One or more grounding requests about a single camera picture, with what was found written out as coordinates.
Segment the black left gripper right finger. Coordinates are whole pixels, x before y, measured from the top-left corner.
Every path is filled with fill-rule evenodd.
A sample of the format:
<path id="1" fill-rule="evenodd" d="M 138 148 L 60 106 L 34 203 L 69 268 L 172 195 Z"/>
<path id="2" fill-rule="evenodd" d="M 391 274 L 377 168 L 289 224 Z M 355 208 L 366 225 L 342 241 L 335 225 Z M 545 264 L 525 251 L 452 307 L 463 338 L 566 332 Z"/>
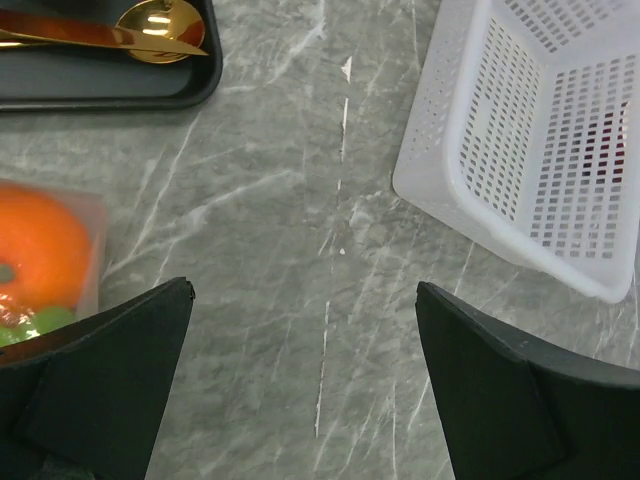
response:
<path id="1" fill-rule="evenodd" d="M 458 479 L 636 479 L 639 373 L 547 342 L 433 283 L 420 341 Z"/>

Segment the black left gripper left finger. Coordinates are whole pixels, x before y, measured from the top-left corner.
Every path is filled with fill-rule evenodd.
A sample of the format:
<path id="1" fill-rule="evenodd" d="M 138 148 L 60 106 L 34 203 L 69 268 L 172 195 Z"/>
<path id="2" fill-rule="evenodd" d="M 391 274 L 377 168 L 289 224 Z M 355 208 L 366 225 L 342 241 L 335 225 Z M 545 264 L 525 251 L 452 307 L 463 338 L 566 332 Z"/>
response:
<path id="1" fill-rule="evenodd" d="M 184 277 L 1 350 L 1 476 L 53 454 L 102 479 L 145 477 L 194 303 Z"/>

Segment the clear zip top bag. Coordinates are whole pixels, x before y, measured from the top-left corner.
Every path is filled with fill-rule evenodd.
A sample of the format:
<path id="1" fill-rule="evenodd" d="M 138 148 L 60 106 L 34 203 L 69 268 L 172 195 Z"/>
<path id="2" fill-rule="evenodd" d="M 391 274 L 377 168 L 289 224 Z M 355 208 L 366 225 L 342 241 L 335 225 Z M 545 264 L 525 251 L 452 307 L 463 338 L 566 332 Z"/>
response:
<path id="1" fill-rule="evenodd" d="M 63 308 L 72 310 L 74 312 L 75 322 L 97 313 L 98 284 L 100 269 L 105 251 L 105 237 L 107 229 L 107 212 L 105 206 L 101 202 L 101 199 L 93 194 L 73 192 L 68 190 L 48 189 L 42 187 L 38 188 L 33 185 L 15 183 L 8 180 L 3 180 L 1 182 L 1 185 L 3 183 L 17 184 L 21 186 L 31 187 L 36 190 L 41 190 L 61 202 L 82 222 L 89 234 L 92 243 L 91 257 L 85 276 L 84 288 L 78 303 L 73 308 Z M 1 284 L 12 279 L 12 271 L 7 266 L 1 263 Z M 12 306 L 9 301 L 1 299 L 1 319 L 5 315 L 13 316 L 21 314 L 33 314 L 44 308 L 33 311 L 28 308 Z"/>

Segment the fake green fruit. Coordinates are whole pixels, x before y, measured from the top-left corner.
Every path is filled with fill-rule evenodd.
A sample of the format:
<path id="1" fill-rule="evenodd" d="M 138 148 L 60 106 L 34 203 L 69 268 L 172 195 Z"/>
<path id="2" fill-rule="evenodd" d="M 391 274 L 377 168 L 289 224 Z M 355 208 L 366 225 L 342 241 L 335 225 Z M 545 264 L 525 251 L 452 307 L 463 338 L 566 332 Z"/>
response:
<path id="1" fill-rule="evenodd" d="M 74 322 L 74 312 L 63 307 L 47 307 L 33 314 L 5 315 L 1 319 L 1 346 L 31 340 Z"/>

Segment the fake orange fruit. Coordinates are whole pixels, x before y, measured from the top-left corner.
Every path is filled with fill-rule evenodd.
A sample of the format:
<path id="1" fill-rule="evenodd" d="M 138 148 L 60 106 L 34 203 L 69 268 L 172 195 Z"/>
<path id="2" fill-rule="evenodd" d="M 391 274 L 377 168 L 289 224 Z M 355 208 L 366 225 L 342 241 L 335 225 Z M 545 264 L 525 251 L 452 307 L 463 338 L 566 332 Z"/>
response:
<path id="1" fill-rule="evenodd" d="M 82 222 L 41 190 L 1 185 L 1 263 L 13 279 L 1 284 L 1 299 L 37 311 L 78 303 L 92 243 Z"/>

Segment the white perforated plastic basket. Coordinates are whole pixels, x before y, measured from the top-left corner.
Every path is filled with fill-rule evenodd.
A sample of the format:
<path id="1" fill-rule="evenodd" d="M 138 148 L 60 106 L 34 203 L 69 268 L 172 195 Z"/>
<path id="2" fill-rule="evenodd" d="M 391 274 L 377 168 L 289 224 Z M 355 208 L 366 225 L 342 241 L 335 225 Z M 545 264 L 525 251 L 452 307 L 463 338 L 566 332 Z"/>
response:
<path id="1" fill-rule="evenodd" d="M 588 297 L 627 294 L 639 235 L 639 5 L 444 1 L 395 192 Z"/>

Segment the black rectangular tray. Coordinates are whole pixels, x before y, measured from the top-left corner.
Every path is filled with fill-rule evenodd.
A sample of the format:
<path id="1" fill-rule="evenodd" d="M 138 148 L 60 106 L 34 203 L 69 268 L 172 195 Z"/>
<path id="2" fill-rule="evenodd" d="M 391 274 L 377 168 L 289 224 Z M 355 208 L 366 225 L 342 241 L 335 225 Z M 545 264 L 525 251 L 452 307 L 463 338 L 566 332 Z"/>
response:
<path id="1" fill-rule="evenodd" d="M 208 99 L 223 72 L 211 1 L 191 3 L 204 20 L 206 57 L 140 62 L 122 50 L 46 45 L 1 50 L 1 110 L 183 109 Z"/>

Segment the gold spoon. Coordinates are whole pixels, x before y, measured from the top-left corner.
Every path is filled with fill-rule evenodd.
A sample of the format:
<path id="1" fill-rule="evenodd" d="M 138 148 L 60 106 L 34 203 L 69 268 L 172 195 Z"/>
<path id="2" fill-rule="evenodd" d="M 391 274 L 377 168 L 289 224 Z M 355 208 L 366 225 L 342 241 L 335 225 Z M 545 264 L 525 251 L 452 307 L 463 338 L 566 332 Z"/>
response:
<path id="1" fill-rule="evenodd" d="M 36 13 L 27 14 L 74 19 L 70 17 L 52 16 Z M 202 49 L 202 45 L 206 36 L 206 26 L 203 17 L 192 4 L 186 1 L 140 1 L 126 10 L 113 25 L 101 24 L 88 20 L 79 21 L 110 27 L 120 26 L 132 30 L 143 31 L 144 33 L 148 34 L 161 35 L 170 39 L 179 40 L 187 44 L 198 46 L 200 49 Z M 68 45 L 20 40 L 18 38 L 11 38 L 8 34 L 3 34 L 1 32 L 1 48 L 3 50 L 48 46 L 98 48 L 82 45 Z M 125 51 L 134 59 L 149 64 L 171 64 L 184 60 L 188 57 L 205 57 L 147 51 L 129 51 L 123 49 L 99 49 Z"/>

